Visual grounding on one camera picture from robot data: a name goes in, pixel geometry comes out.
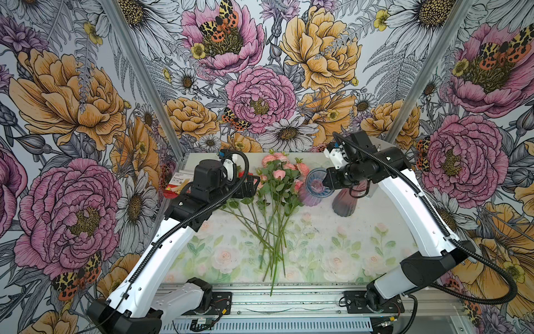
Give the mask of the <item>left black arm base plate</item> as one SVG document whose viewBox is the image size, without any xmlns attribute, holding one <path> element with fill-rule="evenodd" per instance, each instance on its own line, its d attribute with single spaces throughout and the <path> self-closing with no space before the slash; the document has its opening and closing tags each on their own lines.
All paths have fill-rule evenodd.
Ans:
<svg viewBox="0 0 534 334">
<path fill-rule="evenodd" d="M 207 307 L 198 307 L 195 310 L 190 310 L 183 314 L 183 316 L 226 316 L 231 314 L 232 310 L 232 292 L 213 292 L 212 299 L 207 303 Z"/>
</svg>

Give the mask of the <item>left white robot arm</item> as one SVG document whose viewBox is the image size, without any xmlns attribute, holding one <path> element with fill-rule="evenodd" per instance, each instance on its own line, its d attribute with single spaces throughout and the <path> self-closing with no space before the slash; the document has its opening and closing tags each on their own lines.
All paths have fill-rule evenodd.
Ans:
<svg viewBox="0 0 534 334">
<path fill-rule="evenodd" d="M 193 179 L 172 199 L 161 225 L 124 281 L 104 300 L 91 303 L 87 316 L 100 333 L 159 333 L 177 317 L 209 308 L 211 285 L 199 278 L 158 297 L 157 291 L 182 249 L 202 224 L 229 199 L 252 199 L 259 178 L 249 174 L 239 151 L 223 149 L 217 159 L 195 167 Z"/>
</svg>

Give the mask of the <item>dark pink glass vase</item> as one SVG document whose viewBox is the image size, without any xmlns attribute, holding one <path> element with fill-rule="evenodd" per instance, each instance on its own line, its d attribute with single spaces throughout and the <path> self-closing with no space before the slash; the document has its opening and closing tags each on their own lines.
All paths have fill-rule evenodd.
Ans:
<svg viewBox="0 0 534 334">
<path fill-rule="evenodd" d="M 358 185 L 352 186 L 351 188 L 342 189 L 332 202 L 334 213 L 340 217 L 353 215 L 358 200 L 367 196 L 369 188 L 368 181 L 361 181 Z"/>
</svg>

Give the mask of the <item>blue purple glass vase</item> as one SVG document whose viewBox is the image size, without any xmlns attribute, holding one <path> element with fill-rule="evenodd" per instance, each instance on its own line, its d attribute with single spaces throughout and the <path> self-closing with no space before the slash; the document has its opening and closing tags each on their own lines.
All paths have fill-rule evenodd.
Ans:
<svg viewBox="0 0 534 334">
<path fill-rule="evenodd" d="M 311 170 L 298 191 L 298 198 L 304 206 L 317 206 L 323 199 L 332 196 L 334 190 L 323 185 L 327 176 L 325 168 L 315 168 Z"/>
</svg>

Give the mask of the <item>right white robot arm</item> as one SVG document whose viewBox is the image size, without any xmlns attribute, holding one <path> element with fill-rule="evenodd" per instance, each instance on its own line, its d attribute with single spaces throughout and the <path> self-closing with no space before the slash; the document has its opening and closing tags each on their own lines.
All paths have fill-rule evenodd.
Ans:
<svg viewBox="0 0 534 334">
<path fill-rule="evenodd" d="M 332 190 L 350 189 L 364 181 L 378 186 L 399 211 L 418 247 L 367 285 L 367 308 L 377 312 L 402 294 L 429 287 L 469 257 L 462 249 L 473 251 L 474 247 L 461 241 L 442 220 L 402 150 L 377 149 L 364 132 L 349 137 L 334 133 L 333 137 L 323 152 L 332 162 L 323 185 Z"/>
</svg>

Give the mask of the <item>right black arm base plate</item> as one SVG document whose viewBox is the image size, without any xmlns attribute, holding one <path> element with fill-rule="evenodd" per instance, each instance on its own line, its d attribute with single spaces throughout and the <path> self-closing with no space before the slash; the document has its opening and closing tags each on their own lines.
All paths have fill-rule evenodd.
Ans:
<svg viewBox="0 0 534 334">
<path fill-rule="evenodd" d="M 383 299 L 379 294 L 363 290 L 349 290 L 343 293 L 340 305 L 349 314 L 402 314 L 405 312 L 399 295 L 392 299 Z"/>
</svg>

